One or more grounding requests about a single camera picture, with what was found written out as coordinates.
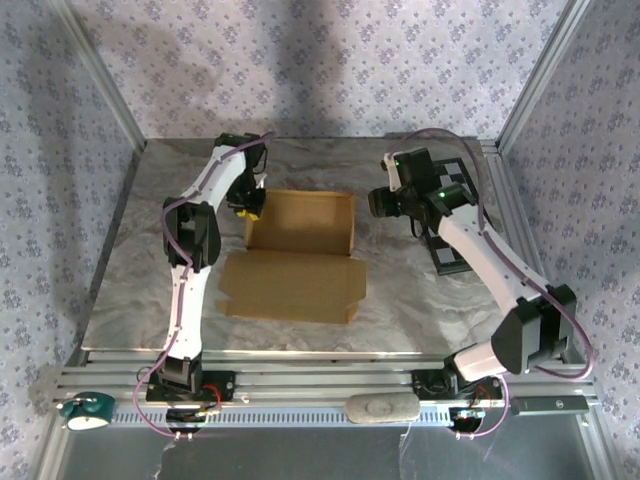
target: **green alarm clock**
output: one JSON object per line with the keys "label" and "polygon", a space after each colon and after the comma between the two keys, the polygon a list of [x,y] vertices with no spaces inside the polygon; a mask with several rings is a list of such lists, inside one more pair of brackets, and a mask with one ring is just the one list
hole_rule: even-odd
{"label": "green alarm clock", "polygon": [[60,415],[67,419],[69,430],[92,430],[111,423],[115,399],[104,393],[82,392],[58,404]]}

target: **metal bracket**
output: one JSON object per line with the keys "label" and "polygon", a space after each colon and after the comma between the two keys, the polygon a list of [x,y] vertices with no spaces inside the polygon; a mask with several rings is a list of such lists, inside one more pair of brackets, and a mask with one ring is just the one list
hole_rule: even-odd
{"label": "metal bracket", "polygon": [[162,385],[157,374],[154,372],[149,379],[146,401],[165,402],[169,405],[176,402],[190,402],[194,405],[209,406],[217,403],[217,398],[215,391],[207,388],[208,385],[212,385],[218,389],[220,399],[223,402],[231,402],[236,388],[236,373],[217,370],[203,371],[202,388],[196,393],[191,393]]}
{"label": "metal bracket", "polygon": [[589,404],[582,395],[549,397],[513,397],[514,415],[579,415],[589,413]]}
{"label": "metal bracket", "polygon": [[442,401],[461,400],[472,401],[476,393],[483,391],[486,400],[502,400],[502,388],[500,380],[496,377],[487,377],[477,382],[462,387],[458,386],[457,377],[448,370],[413,370],[411,372],[411,386],[420,400]]}

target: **open cardboard box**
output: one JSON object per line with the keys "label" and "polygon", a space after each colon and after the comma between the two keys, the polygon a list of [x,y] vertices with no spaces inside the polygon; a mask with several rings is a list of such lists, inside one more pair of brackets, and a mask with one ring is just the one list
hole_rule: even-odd
{"label": "open cardboard box", "polygon": [[246,252],[227,257],[217,302],[227,316],[349,323],[366,296],[354,245],[355,195],[267,190],[259,220],[247,218]]}

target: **patterned wall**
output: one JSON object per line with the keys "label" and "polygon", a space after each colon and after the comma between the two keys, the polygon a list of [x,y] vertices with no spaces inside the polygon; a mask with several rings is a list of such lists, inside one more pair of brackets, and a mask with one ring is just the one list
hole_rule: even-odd
{"label": "patterned wall", "polygon": [[565,0],[72,0],[147,137],[495,138]]}
{"label": "patterned wall", "polygon": [[640,478],[640,4],[597,0],[509,153],[549,276],[580,299]]}
{"label": "patterned wall", "polygon": [[132,151],[43,3],[0,2],[0,478],[26,475]]}

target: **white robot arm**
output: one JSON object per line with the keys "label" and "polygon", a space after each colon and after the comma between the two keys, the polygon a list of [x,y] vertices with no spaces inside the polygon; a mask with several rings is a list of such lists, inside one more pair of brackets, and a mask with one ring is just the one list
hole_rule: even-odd
{"label": "white robot arm", "polygon": [[[407,215],[423,230],[437,232],[478,274],[505,317],[489,341],[445,360],[444,383],[452,394],[488,376],[527,371],[568,347],[573,328],[561,311],[575,311],[571,289],[551,287],[527,266],[483,221],[476,200],[462,185],[443,187],[426,148],[387,154],[382,168],[389,187],[369,193],[372,214]],[[526,281],[514,269],[524,272]]]}
{"label": "white robot arm", "polygon": [[216,212],[226,198],[238,215],[260,215],[265,191],[256,184],[253,171],[266,156],[264,142],[269,136],[222,135],[196,181],[164,204],[164,249],[173,293],[164,360],[151,383],[181,392],[182,398],[201,392],[202,305],[221,247]]}

